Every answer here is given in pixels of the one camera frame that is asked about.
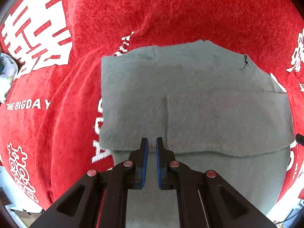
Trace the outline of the red blanket with white characters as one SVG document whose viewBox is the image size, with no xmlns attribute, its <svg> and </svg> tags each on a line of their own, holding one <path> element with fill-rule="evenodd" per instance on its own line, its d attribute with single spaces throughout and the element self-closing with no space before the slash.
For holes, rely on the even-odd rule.
<svg viewBox="0 0 304 228">
<path fill-rule="evenodd" d="M 1 53 L 18 66 L 1 162 L 27 204 L 49 208 L 89 169 L 116 164 L 99 143 L 102 58 L 198 40 L 249 56 L 303 133 L 303 18 L 291 0 L 17 0 L 1 20 Z M 277 201 L 302 173 L 294 140 Z"/>
</svg>

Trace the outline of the grey sweater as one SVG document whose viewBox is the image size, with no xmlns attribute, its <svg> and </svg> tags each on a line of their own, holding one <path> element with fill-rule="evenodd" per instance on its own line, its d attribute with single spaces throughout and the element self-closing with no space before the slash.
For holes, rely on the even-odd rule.
<svg viewBox="0 0 304 228">
<path fill-rule="evenodd" d="M 157 187 L 156 139 L 191 169 L 217 171 L 259 211 L 280 194 L 294 141 L 287 94 L 249 56 L 210 41 L 149 46 L 101 61 L 99 143 L 115 163 L 149 141 L 144 190 L 127 227 L 178 227 L 176 193 Z"/>
</svg>

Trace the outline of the white patterned cloth pile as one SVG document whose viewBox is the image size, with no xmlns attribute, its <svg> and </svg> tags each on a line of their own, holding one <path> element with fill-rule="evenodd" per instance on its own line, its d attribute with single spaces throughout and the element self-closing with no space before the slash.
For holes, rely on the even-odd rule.
<svg viewBox="0 0 304 228">
<path fill-rule="evenodd" d="M 8 54 L 1 53 L 1 104 L 6 102 L 17 73 L 17 63 Z"/>
</svg>

